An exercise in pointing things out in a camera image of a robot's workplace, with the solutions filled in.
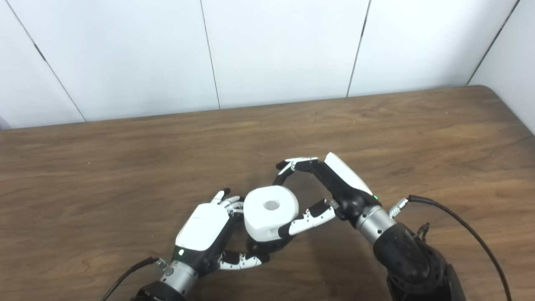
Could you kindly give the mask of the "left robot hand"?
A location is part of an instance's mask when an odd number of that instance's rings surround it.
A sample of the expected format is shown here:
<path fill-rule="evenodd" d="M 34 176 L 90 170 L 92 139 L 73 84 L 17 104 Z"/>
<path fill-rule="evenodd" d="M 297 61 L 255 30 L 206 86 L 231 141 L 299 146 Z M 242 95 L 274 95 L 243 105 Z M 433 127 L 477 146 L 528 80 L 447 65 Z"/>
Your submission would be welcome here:
<path fill-rule="evenodd" d="M 243 197 L 229 197 L 229 188 L 199 204 L 175 240 L 171 257 L 187 265 L 202 278 L 219 269 L 248 269 L 270 261 L 268 254 L 252 255 L 226 250 L 238 224 L 243 223 Z"/>

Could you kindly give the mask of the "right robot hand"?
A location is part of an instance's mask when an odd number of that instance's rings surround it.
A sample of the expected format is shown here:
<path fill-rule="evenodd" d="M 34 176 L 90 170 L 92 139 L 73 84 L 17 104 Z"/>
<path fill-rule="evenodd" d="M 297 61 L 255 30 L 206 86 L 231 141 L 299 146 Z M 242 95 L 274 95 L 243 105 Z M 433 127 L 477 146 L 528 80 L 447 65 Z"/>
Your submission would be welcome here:
<path fill-rule="evenodd" d="M 349 221 L 371 244 L 382 234 L 376 225 L 365 225 L 374 214 L 372 208 L 379 207 L 380 203 L 363 180 L 336 154 L 328 153 L 323 161 L 317 157 L 289 158 L 279 162 L 276 168 L 279 173 L 273 182 L 275 186 L 281 186 L 295 171 L 302 171 L 314 174 L 332 194 L 332 200 L 323 199 L 305 213 L 280 226 L 277 230 L 280 239 L 290 240 L 335 217 Z"/>

